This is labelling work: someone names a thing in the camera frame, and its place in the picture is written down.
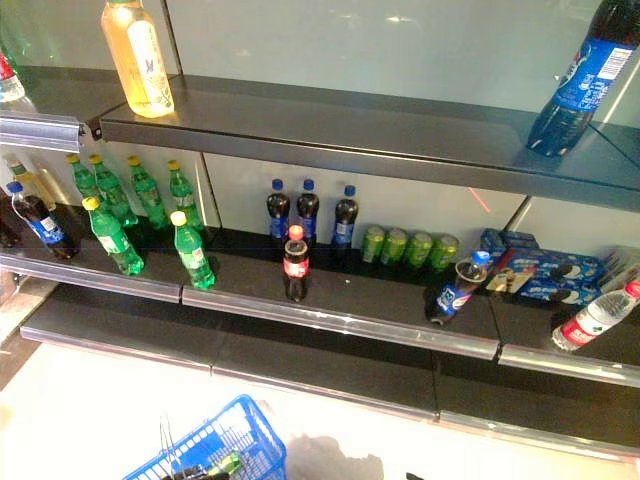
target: plastic bottle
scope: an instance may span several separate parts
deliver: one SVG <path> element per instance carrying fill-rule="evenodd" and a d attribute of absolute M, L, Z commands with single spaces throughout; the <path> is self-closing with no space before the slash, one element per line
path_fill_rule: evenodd
<path fill-rule="evenodd" d="M 571 150 L 638 44 L 640 1 L 604 0 L 556 93 L 533 124 L 527 147 L 547 157 Z"/>
<path fill-rule="evenodd" d="M 639 299 L 640 282 L 605 293 L 556 328 L 551 335 L 553 343 L 561 350 L 577 350 L 621 322 Z"/>
<path fill-rule="evenodd" d="M 180 210 L 171 214 L 171 223 L 176 227 L 175 246 L 191 277 L 194 287 L 207 289 L 216 281 L 209 260 L 202 251 L 202 239 L 195 228 L 187 224 L 187 217 Z"/>
<path fill-rule="evenodd" d="M 300 223 L 304 229 L 304 241 L 310 248 L 316 244 L 316 220 L 320 208 L 320 199 L 313 193 L 314 187 L 313 180 L 307 178 L 303 184 L 304 193 L 298 197 L 296 202 Z"/>
<path fill-rule="evenodd" d="M 193 201 L 193 188 L 187 177 L 182 173 L 182 170 L 180 170 L 180 162 L 171 160 L 169 162 L 169 171 L 171 172 L 169 189 L 173 200 L 176 202 L 176 208 L 186 215 L 187 225 L 198 231 L 204 230 L 204 224 Z"/>
<path fill-rule="evenodd" d="M 131 167 L 131 184 L 136 191 L 145 212 L 149 216 L 149 222 L 154 230 L 162 230 L 169 226 L 169 219 L 164 210 L 162 197 L 158 191 L 156 181 L 142 168 L 140 159 L 131 155 L 127 162 Z"/>
<path fill-rule="evenodd" d="M 287 231 L 289 230 L 289 208 L 291 202 L 289 197 L 282 193 L 282 180 L 273 179 L 271 182 L 273 193 L 267 197 L 267 210 L 271 217 L 271 227 L 269 232 L 273 244 L 282 249 L 287 241 Z"/>
<path fill-rule="evenodd" d="M 142 2 L 107 0 L 100 24 L 131 110 L 148 118 L 173 112 L 155 25 Z"/>
<path fill-rule="evenodd" d="M 133 249 L 120 222 L 100 204 L 97 197 L 85 198 L 82 200 L 82 206 L 89 212 L 91 231 L 116 262 L 120 271 L 125 275 L 140 273 L 144 268 L 144 262 Z"/>
<path fill-rule="evenodd" d="M 137 225 L 138 217 L 131 211 L 129 199 L 122 190 L 118 177 L 104 166 L 100 155 L 91 155 L 89 162 L 93 165 L 93 170 L 96 174 L 96 183 L 104 194 L 111 213 L 113 213 L 123 227 Z"/>
<path fill-rule="evenodd" d="M 12 194 L 13 210 L 27 222 L 31 230 L 56 257 L 68 260 L 78 253 L 73 241 L 62 230 L 38 196 L 29 191 L 25 192 L 19 182 L 7 184 L 7 189 Z"/>
<path fill-rule="evenodd" d="M 471 258 L 456 263 L 455 283 L 445 285 L 427 311 L 430 322 L 444 325 L 456 316 L 473 291 L 487 278 L 489 260 L 489 253 L 478 250 L 473 252 Z"/>

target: green can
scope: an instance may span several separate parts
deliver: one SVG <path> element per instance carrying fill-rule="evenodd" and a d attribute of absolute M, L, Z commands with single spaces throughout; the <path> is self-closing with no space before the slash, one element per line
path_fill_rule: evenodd
<path fill-rule="evenodd" d="M 362 261 L 364 263 L 375 263 L 382 252 L 384 243 L 384 230 L 378 225 L 367 228 L 362 240 Z"/>
<path fill-rule="evenodd" d="M 429 263 L 436 272 L 449 266 L 458 254 L 458 239 L 453 235 L 442 235 L 436 239 L 429 254 Z"/>
<path fill-rule="evenodd" d="M 384 238 L 380 263 L 387 267 L 396 265 L 402 259 L 402 254 L 406 246 L 407 232 L 399 228 L 392 228 Z"/>
<path fill-rule="evenodd" d="M 404 262 L 407 267 L 418 270 L 429 256 L 433 240 L 427 232 L 416 232 L 411 237 L 405 251 Z"/>

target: blue bottle cap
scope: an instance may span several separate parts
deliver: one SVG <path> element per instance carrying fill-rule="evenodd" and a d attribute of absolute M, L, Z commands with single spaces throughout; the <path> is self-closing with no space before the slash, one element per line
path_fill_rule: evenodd
<path fill-rule="evenodd" d="M 19 193 L 23 190 L 22 184 L 20 182 L 9 182 L 7 183 L 7 190 L 11 193 Z"/>
<path fill-rule="evenodd" d="M 486 265 L 491 260 L 491 255 L 483 250 L 478 250 L 471 254 L 471 261 L 476 265 Z"/>

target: blue label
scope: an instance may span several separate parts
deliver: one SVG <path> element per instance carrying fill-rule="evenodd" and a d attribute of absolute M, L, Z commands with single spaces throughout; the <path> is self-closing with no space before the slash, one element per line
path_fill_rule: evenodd
<path fill-rule="evenodd" d="M 595 111 L 632 53 L 628 45 L 587 38 L 560 80 L 554 102 L 571 110 Z"/>
<path fill-rule="evenodd" d="M 333 239 L 338 245 L 348 245 L 353 237 L 353 223 L 336 222 Z"/>
<path fill-rule="evenodd" d="M 285 238 L 289 230 L 288 218 L 271 218 L 271 236 L 274 238 Z"/>
<path fill-rule="evenodd" d="M 456 290 L 453 285 L 448 284 L 445 285 L 442 292 L 440 292 L 437 302 L 442 313 L 446 315 L 453 315 L 460 310 L 470 298 L 470 293 Z"/>

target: water bottle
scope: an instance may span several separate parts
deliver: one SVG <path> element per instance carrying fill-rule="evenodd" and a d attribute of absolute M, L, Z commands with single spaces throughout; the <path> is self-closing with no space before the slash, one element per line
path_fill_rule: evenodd
<path fill-rule="evenodd" d="M 622 290 L 605 293 L 556 328 L 551 335 L 553 343 L 561 350 L 577 350 L 621 322 L 638 299 L 640 282 L 630 282 Z"/>

